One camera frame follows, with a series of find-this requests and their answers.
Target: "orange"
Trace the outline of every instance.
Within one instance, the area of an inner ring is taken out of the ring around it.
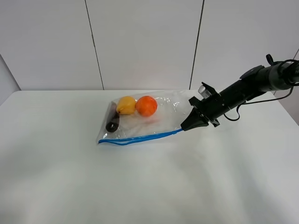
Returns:
[[[158,104],[153,97],[141,97],[136,103],[136,110],[144,117],[153,115],[157,110]]]

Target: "clear plastic bag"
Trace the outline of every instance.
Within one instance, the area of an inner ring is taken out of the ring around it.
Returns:
[[[116,107],[121,98],[108,106],[98,143],[109,142],[127,145],[135,142],[158,139],[181,131],[181,123],[188,117],[192,106],[186,91],[156,91],[132,95],[136,101],[150,96],[157,102],[157,110],[148,117],[137,110],[133,114],[119,114]]]

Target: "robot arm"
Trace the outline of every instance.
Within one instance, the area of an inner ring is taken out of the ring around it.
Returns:
[[[271,55],[266,56],[269,67],[259,65],[250,69],[240,79],[225,90],[217,93],[216,90],[202,83],[199,93],[204,98],[198,100],[196,97],[189,99],[193,109],[186,120],[181,124],[184,131],[208,126],[211,122],[214,127],[219,125],[218,117],[229,110],[247,104],[247,100],[261,96],[268,91],[291,89],[299,85],[299,61],[286,60],[274,62]]]

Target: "yellow fruit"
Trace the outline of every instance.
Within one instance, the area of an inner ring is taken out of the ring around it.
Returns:
[[[119,114],[133,114],[135,112],[136,100],[133,97],[123,97],[118,101],[116,111]]]

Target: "ziplock bag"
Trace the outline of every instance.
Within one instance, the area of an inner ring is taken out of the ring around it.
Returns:
[[[157,102],[157,110],[151,116],[144,116],[137,106],[140,98],[148,96]],[[156,91],[132,95],[130,97],[137,102],[134,105],[137,110],[134,108],[131,114],[118,113],[117,108],[123,99],[113,100],[108,106],[97,142],[128,145],[176,134],[182,130],[181,123],[193,108],[188,101],[190,96],[193,94],[186,91]]]

